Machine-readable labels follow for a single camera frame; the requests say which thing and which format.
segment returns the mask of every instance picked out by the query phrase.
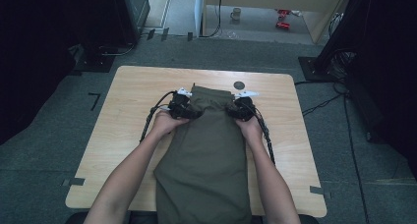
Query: hand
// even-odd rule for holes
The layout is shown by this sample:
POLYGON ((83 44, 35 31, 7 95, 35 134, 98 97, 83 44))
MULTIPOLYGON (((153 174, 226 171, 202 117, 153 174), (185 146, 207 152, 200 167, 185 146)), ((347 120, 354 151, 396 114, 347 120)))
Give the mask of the hand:
POLYGON ((161 110, 155 115, 151 131, 156 132, 158 135, 163 137, 169 134, 176 127, 188 123, 189 121, 189 119, 184 118, 173 119, 168 112, 161 110))
POLYGON ((235 121, 248 145, 252 146, 253 144, 263 143, 263 131, 257 117, 254 116, 247 122, 241 119, 236 119, 235 121))

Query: red object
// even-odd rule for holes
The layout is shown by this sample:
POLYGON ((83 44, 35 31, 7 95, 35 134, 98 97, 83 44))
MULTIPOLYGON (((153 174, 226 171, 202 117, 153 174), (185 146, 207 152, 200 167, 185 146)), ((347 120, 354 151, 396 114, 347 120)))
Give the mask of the red object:
POLYGON ((289 10, 278 10, 279 17, 278 19, 283 21, 287 15, 289 15, 291 11, 289 10))
POLYGON ((289 24, 284 22, 278 22, 276 23, 276 27, 282 29, 289 29, 289 24))

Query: gray carpet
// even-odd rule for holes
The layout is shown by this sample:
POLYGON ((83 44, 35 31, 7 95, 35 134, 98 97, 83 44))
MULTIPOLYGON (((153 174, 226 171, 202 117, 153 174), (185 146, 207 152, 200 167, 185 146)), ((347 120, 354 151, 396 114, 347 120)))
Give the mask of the gray carpet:
MULTIPOLYGON (((68 76, 33 123, 0 146, 0 223, 65 223, 74 212, 65 206, 73 178, 114 74, 119 66, 151 66, 289 74, 304 81, 298 56, 317 56, 321 46, 156 35, 117 57, 108 74, 68 76), (101 93, 91 110, 95 96, 101 93)), ((336 95, 332 84, 297 85, 303 110, 336 95)), ((406 161, 386 144, 367 143, 366 129, 347 100, 354 150, 369 223, 415 223, 417 185, 406 161)), ((343 98, 305 117, 328 215, 320 223, 366 223, 359 192, 343 98)))

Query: forearm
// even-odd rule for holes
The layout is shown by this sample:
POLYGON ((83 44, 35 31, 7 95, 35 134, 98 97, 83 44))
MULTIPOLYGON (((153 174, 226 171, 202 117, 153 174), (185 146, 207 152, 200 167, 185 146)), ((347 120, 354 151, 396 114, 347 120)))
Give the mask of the forearm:
POLYGON ((269 224, 300 223, 287 184, 271 162, 261 141, 251 144, 261 201, 269 224))
POLYGON ((85 223, 122 223, 147 171, 160 136, 152 131, 110 174, 85 223))

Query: wire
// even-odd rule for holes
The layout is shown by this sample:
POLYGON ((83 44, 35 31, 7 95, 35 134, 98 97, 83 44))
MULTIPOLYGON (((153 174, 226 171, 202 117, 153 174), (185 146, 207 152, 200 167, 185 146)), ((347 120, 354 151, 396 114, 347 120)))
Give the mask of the wire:
POLYGON ((332 102, 333 100, 335 100, 335 99, 337 99, 338 97, 340 97, 340 96, 342 96, 343 94, 338 94, 337 96, 335 96, 335 97, 333 97, 333 98, 331 98, 331 99, 329 99, 329 100, 326 100, 326 101, 324 101, 324 102, 322 102, 322 103, 320 103, 319 105, 317 105, 317 106, 315 106, 315 107, 311 107, 311 108, 309 108, 309 109, 306 109, 306 110, 304 110, 303 111, 303 117, 305 117, 306 115, 308 115, 308 114, 311 114, 311 113, 313 113, 316 109, 318 109, 318 108, 323 108, 323 107, 325 107, 326 105, 328 105, 330 102, 332 102))
MULTIPOLYGON (((214 12, 215 12, 215 15, 217 16, 217 18, 219 19, 219 24, 220 24, 220 7, 218 7, 218 13, 217 13, 217 9, 215 9, 215 7, 214 7, 214 12)), ((223 34, 223 28, 221 28, 220 25, 218 25, 218 26, 220 28, 220 34, 218 34, 216 36, 213 36, 213 37, 219 37, 223 34)))
POLYGON ((355 148, 353 146, 352 129, 350 127, 350 120, 349 120, 349 114, 347 113, 346 101, 347 101, 347 95, 345 94, 344 95, 344 100, 343 100, 343 105, 344 105, 344 113, 346 115, 347 130, 348 130, 348 134, 349 134, 350 150, 351 150, 351 154, 352 154, 352 158, 353 158, 353 163, 355 165, 356 177, 357 177, 358 183, 359 183, 359 191, 361 193, 362 205, 364 207, 364 212, 365 212, 365 221, 366 221, 367 224, 369 224, 368 208, 367 208, 366 202, 365 202, 364 190, 363 190, 363 187, 362 187, 362 179, 361 179, 361 176, 359 175, 358 162, 356 161, 355 148))
POLYGON ((344 77, 338 78, 334 82, 301 81, 301 82, 294 83, 294 85, 299 85, 299 84, 329 84, 329 83, 343 84, 342 80, 344 80, 344 77))
POLYGON ((392 173, 392 176, 390 177, 391 179, 395 178, 396 173, 398 172, 398 168, 399 168, 399 154, 396 156, 396 166, 395 166, 395 170, 392 173))
POLYGON ((255 108, 255 111, 258 112, 258 114, 261 116, 260 117, 260 116, 258 116, 258 114, 256 112, 254 112, 254 110, 252 110, 251 107, 249 107, 249 105, 247 105, 243 102, 240 102, 240 103, 242 105, 244 105, 246 108, 248 108, 249 111, 251 111, 251 113, 255 116, 255 118, 257 118, 258 123, 260 124, 261 129, 264 133, 264 138, 267 141, 268 153, 269 153, 270 160, 272 161, 273 164, 275 164, 275 158, 273 156, 273 150, 272 150, 272 142, 270 141, 270 138, 269 138, 269 129, 267 127, 267 124, 264 121, 264 117, 262 116, 261 111, 259 109, 255 108))
MULTIPOLYGON (((140 38, 143 37, 143 36, 145 36, 145 35, 149 35, 149 34, 150 34, 150 32, 143 33, 143 34, 141 34, 140 38)), ((164 34, 162 34, 162 33, 154 33, 153 35, 164 35, 164 34)), ((178 37, 188 37, 188 34, 187 35, 183 35, 183 34, 167 34, 167 35, 169 35, 169 36, 178 36, 178 37)))
POLYGON ((221 0, 218 1, 218 25, 217 28, 215 29, 215 31, 211 34, 211 35, 202 35, 201 37, 205 37, 205 38, 209 38, 209 37, 213 37, 215 36, 218 31, 220 30, 220 26, 221 26, 221 0))
POLYGON ((333 84, 333 89, 334 89, 334 91, 336 91, 336 93, 339 93, 339 94, 346 94, 347 93, 346 85, 344 83, 342 83, 342 82, 336 82, 336 83, 334 83, 333 84), (337 84, 342 84, 345 87, 345 91, 342 92, 342 91, 338 90, 337 87, 336 87, 337 84))
POLYGON ((159 105, 160 104, 160 102, 162 102, 162 100, 164 100, 165 98, 166 98, 166 96, 168 96, 169 94, 173 94, 173 93, 176 93, 177 91, 169 91, 169 92, 167 92, 166 94, 164 94, 160 99, 159 99, 159 101, 157 101, 157 103, 155 104, 155 106, 153 106, 151 109, 150 109, 150 112, 149 112, 149 115, 147 116, 147 122, 145 123, 145 127, 144 127, 144 131, 142 132, 142 136, 141 136, 141 140, 139 140, 139 142, 142 142, 142 140, 144 140, 144 138, 145 138, 145 135, 147 134, 147 131, 148 131, 148 127, 149 127, 149 124, 150 124, 150 121, 152 120, 152 117, 153 117, 153 114, 155 113, 155 111, 161 106, 161 105, 159 105))
POLYGON ((333 26, 335 23, 339 24, 341 19, 343 18, 343 13, 336 13, 330 21, 330 25, 328 26, 328 36, 331 36, 333 33, 333 26))
POLYGON ((131 47, 125 52, 115 53, 115 54, 101 54, 101 56, 121 56, 121 55, 125 55, 125 54, 129 53, 133 49, 134 46, 135 46, 135 44, 131 43, 131 47))

